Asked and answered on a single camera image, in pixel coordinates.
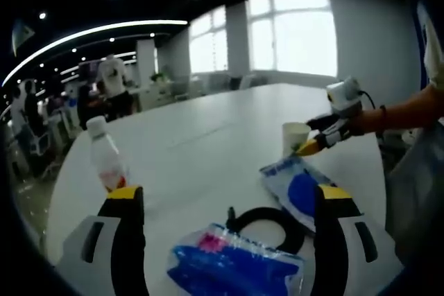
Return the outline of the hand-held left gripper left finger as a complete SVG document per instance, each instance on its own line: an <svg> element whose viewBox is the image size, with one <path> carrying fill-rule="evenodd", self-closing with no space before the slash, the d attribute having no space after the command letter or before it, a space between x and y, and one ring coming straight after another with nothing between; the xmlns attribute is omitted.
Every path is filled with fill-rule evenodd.
<svg viewBox="0 0 444 296"><path fill-rule="evenodd" d="M148 295L145 245L143 188L116 189L65 239L57 272L79 295Z"/></svg>

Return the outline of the person's right hand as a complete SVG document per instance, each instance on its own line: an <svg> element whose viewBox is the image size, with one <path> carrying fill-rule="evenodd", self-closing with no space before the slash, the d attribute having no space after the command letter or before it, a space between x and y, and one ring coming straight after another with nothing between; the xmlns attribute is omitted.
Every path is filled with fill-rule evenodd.
<svg viewBox="0 0 444 296"><path fill-rule="evenodd" d="M372 132L381 132L384 129L385 111L383 109L365 110L348 121L350 134L361 136Z"/></svg>

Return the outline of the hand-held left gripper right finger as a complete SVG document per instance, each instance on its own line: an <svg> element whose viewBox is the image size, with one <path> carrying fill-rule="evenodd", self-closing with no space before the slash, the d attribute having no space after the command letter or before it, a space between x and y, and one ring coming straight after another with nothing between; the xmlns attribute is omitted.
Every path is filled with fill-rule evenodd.
<svg viewBox="0 0 444 296"><path fill-rule="evenodd" d="M336 186L315 189L312 295L379 295L402 272L395 242Z"/></svg>

